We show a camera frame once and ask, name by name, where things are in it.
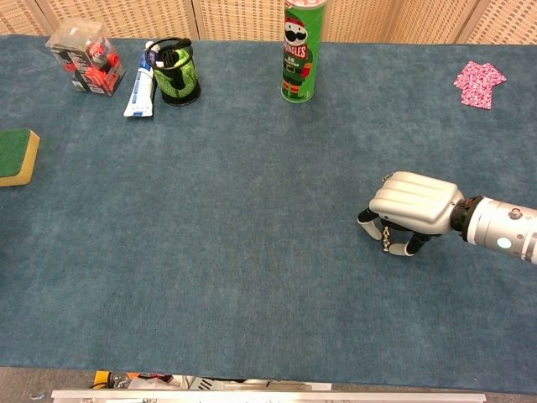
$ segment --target beige woven panel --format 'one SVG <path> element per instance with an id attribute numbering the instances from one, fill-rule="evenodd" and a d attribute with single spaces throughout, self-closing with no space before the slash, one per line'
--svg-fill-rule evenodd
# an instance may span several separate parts
<path id="1" fill-rule="evenodd" d="M 537 1 L 492 0 L 467 42 L 537 44 Z"/>
<path id="2" fill-rule="evenodd" d="M 0 34 L 45 35 L 23 0 L 0 0 Z"/>
<path id="3" fill-rule="evenodd" d="M 325 15 L 331 42 L 382 42 L 393 0 L 332 0 Z"/>
<path id="4" fill-rule="evenodd" d="M 49 0 L 49 4 L 59 21 L 69 17 L 102 21 L 115 38 L 197 38 L 189 22 L 190 0 Z"/>
<path id="5" fill-rule="evenodd" d="M 205 39 L 283 40 L 283 0 L 195 0 Z"/>
<path id="6" fill-rule="evenodd" d="M 402 0 L 389 42 L 408 44 L 454 43 L 475 0 Z"/>

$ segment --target green mesh pen holder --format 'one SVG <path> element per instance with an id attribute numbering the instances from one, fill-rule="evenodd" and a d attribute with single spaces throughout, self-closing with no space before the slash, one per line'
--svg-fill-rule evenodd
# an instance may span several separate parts
<path id="1" fill-rule="evenodd" d="M 201 94 L 200 82 L 192 60 L 190 39 L 162 39 L 146 50 L 162 99 L 177 107 L 193 103 Z"/>

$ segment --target pink cloth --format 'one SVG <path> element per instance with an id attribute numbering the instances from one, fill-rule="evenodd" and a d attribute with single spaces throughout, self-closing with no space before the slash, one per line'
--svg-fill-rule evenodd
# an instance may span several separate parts
<path id="1" fill-rule="evenodd" d="M 479 65 L 475 61 L 469 61 L 453 84 L 462 90 L 461 102 L 464 105 L 491 109 L 493 86 L 506 80 L 507 78 L 490 63 Z"/>

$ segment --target robotic arm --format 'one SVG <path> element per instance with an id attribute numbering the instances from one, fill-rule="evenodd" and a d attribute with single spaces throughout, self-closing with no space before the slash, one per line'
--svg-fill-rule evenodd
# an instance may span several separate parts
<path id="1" fill-rule="evenodd" d="M 411 172 L 384 177 L 358 224 L 391 254 L 412 256 L 432 237 L 455 230 L 468 243 L 537 264 L 537 210 L 485 196 L 465 200 L 455 184 Z M 390 243 L 390 229 L 413 235 L 407 243 Z"/>

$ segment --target green scouring pad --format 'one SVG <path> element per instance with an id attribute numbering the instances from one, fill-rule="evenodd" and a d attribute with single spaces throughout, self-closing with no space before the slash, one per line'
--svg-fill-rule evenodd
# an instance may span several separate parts
<path id="1" fill-rule="evenodd" d="M 0 186 L 31 181 L 38 147 L 39 136 L 29 128 L 0 130 Z"/>

